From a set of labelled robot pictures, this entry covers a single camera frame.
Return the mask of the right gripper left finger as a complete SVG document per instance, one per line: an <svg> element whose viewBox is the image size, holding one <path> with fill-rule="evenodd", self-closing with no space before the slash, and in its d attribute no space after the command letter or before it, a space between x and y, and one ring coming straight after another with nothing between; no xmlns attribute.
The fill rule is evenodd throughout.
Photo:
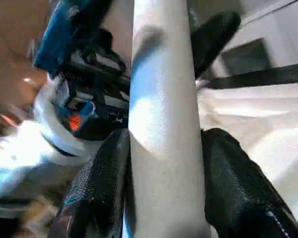
<svg viewBox="0 0 298 238"><path fill-rule="evenodd" d="M130 161L127 129L112 132L70 184L49 238L120 238Z"/></svg>

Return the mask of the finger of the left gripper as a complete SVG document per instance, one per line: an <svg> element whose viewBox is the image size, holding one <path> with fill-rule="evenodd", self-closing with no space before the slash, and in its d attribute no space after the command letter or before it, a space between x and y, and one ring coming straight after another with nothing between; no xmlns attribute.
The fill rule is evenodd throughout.
<svg viewBox="0 0 298 238"><path fill-rule="evenodd" d="M191 33L195 78L198 79L232 40L241 24L236 11L221 11Z"/></svg>

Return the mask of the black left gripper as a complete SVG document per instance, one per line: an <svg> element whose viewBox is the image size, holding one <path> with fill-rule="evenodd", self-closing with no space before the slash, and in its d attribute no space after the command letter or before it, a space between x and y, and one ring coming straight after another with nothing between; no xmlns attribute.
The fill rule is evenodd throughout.
<svg viewBox="0 0 298 238"><path fill-rule="evenodd" d="M102 28L82 39L58 74L55 109L78 139L102 141L128 125L130 78L112 41Z"/></svg>

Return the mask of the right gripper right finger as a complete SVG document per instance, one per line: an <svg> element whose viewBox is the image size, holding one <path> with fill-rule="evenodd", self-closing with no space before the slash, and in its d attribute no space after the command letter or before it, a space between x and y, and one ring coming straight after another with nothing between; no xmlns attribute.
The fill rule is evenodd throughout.
<svg viewBox="0 0 298 238"><path fill-rule="evenodd" d="M298 238L298 222L228 132L201 131L205 217L220 238Z"/></svg>

